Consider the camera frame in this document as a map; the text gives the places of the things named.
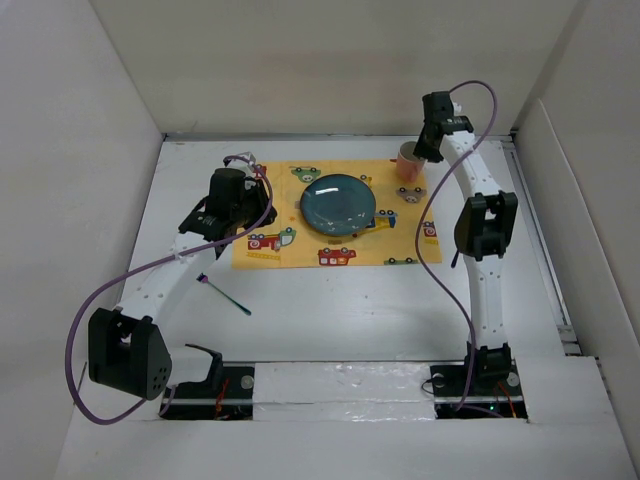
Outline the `pink paper cup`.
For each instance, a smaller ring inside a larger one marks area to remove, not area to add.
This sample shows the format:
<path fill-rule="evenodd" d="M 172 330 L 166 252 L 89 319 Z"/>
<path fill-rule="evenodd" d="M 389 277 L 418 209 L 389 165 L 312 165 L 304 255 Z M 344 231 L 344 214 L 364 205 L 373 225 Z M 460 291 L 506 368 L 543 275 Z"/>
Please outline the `pink paper cup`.
<path fill-rule="evenodd" d="M 425 160 L 415 155 L 416 141 L 403 143 L 395 158 L 396 176 L 406 183 L 414 183 L 424 168 Z"/>

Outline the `dark teal patterned plate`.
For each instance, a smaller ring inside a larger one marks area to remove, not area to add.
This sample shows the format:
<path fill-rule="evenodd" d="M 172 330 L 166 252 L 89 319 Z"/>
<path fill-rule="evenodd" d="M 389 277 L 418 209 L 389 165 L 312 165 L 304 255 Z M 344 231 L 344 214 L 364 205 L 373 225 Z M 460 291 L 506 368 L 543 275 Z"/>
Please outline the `dark teal patterned plate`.
<path fill-rule="evenodd" d="M 330 174 L 304 190 L 299 207 L 314 231 L 344 237 L 359 233 L 371 223 L 376 199 L 364 181 L 346 174 Z"/>

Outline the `yellow vehicle-print cloth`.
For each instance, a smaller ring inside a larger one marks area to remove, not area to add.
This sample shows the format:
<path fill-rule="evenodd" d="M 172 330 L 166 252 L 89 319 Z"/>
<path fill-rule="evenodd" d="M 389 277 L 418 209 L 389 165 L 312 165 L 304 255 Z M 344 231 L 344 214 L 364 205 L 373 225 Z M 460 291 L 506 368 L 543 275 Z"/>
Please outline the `yellow vehicle-print cloth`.
<path fill-rule="evenodd" d="M 235 269 L 399 266 L 416 264 L 415 232 L 430 189 L 421 175 L 403 183 L 391 159 L 271 162 L 260 166 L 274 190 L 277 218 L 233 245 Z M 371 188 L 376 213 L 365 230 L 322 235 L 305 222 L 299 200 L 328 174 L 350 175 Z"/>

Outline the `iridescent purple spoon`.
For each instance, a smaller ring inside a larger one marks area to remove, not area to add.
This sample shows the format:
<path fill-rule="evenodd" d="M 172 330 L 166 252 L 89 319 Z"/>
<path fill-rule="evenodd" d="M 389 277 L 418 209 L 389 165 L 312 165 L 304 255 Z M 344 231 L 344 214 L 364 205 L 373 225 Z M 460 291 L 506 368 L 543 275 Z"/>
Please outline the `iridescent purple spoon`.
<path fill-rule="evenodd" d="M 456 267 L 456 264 L 457 264 L 457 261 L 458 261 L 458 257 L 459 257 L 459 252 L 458 252 L 458 251 L 456 251 L 456 252 L 455 252 L 455 254 L 454 254 L 454 256 L 453 256 L 453 259 L 452 259 L 452 261 L 451 261 L 451 264 L 450 264 L 450 267 L 451 267 L 452 269 L 454 269 L 454 268 Z"/>

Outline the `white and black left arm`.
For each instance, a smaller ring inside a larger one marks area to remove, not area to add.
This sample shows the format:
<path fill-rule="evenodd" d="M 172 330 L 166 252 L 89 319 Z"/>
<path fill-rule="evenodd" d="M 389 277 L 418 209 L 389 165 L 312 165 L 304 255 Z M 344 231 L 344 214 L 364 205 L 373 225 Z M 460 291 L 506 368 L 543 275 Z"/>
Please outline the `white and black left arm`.
<path fill-rule="evenodd" d="M 111 310 L 89 319 L 89 377 L 100 385 L 153 400 L 166 388 L 188 383 L 201 396 L 222 387 L 221 356 L 195 344 L 170 349 L 163 337 L 175 309 L 228 244 L 274 222 L 277 213 L 264 168 L 218 168 L 209 193 L 178 227 L 170 253 Z"/>

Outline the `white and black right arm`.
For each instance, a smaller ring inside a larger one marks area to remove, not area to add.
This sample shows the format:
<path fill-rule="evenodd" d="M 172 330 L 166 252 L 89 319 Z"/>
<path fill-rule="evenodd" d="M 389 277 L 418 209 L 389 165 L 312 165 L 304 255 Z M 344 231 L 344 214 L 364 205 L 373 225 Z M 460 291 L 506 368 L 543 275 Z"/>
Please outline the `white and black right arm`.
<path fill-rule="evenodd" d="M 464 261 L 470 309 L 462 369 L 461 397 L 486 393 L 509 375 L 511 349 L 504 329 L 501 274 L 518 210 L 515 193 L 494 180 L 479 153 L 480 139 L 466 116 L 455 112 L 450 93 L 436 91 L 422 98 L 424 122 L 414 155 L 430 163 L 446 161 L 445 178 L 454 176 L 464 205 L 454 227 L 456 254 Z"/>

